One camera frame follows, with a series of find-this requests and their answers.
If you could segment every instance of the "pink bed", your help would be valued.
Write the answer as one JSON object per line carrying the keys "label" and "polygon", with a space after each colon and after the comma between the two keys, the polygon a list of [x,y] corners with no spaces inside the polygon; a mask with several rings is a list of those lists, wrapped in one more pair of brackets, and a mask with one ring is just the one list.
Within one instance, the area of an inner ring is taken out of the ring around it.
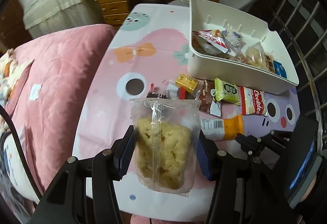
{"label": "pink bed", "polygon": [[[45,190],[71,155],[81,110],[94,74],[116,30],[97,24],[55,32],[16,49],[20,63],[34,59],[12,120],[25,126],[27,162]],[[42,84],[37,100],[29,100]]]}

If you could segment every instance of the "storage box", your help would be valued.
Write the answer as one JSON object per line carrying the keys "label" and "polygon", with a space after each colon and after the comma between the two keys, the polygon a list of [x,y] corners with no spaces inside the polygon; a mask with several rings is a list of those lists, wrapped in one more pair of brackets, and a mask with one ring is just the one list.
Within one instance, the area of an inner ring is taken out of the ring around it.
{"label": "storage box", "polygon": [[[243,35],[246,45],[242,50],[261,41],[264,51],[284,66],[287,79],[247,64],[200,54],[192,47],[192,31],[223,30],[227,24]],[[207,0],[191,0],[189,36],[192,57],[188,60],[187,70],[195,78],[213,80],[218,77],[231,84],[276,95],[299,84],[292,60],[278,33],[270,31],[266,22],[248,13]]]}

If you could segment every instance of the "red dot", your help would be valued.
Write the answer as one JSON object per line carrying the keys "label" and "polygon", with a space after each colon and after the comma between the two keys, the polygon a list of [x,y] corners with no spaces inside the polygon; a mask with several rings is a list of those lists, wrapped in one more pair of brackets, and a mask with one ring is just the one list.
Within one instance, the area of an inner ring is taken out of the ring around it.
{"label": "red dot", "polygon": [[286,127],[286,119],[285,119],[285,117],[282,117],[281,118],[281,125],[282,125],[283,128]]}

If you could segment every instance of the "pink tablecloth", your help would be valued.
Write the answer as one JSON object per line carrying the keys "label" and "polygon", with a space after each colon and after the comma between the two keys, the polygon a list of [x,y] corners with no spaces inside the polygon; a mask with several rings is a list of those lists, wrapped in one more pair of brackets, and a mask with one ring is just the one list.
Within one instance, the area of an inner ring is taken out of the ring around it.
{"label": "pink tablecloth", "polygon": [[[89,89],[77,128],[73,155],[95,156],[124,136],[131,124],[130,98],[145,97],[151,83],[164,89],[170,79],[187,74],[189,53],[189,8],[139,4],[112,40]],[[280,96],[267,94],[271,115],[243,116],[245,134],[260,137],[274,130],[292,131],[300,110],[295,89]],[[222,117],[241,113],[234,104],[222,105]],[[202,118],[212,115],[200,113]],[[236,157],[246,157],[235,141],[217,143]],[[266,162],[276,159],[268,151]],[[198,168],[188,197],[149,190],[139,183],[133,160],[123,180],[115,182],[119,208],[162,220],[204,220],[209,210],[214,183]],[[91,181],[87,194],[92,196]]]}

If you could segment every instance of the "white tag on blanket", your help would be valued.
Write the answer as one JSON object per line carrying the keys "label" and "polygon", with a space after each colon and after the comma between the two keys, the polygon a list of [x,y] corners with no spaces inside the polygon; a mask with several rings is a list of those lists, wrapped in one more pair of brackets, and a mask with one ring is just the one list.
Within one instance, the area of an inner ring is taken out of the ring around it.
{"label": "white tag on blanket", "polygon": [[39,97],[41,87],[42,85],[33,85],[29,94],[29,100],[36,100]]}

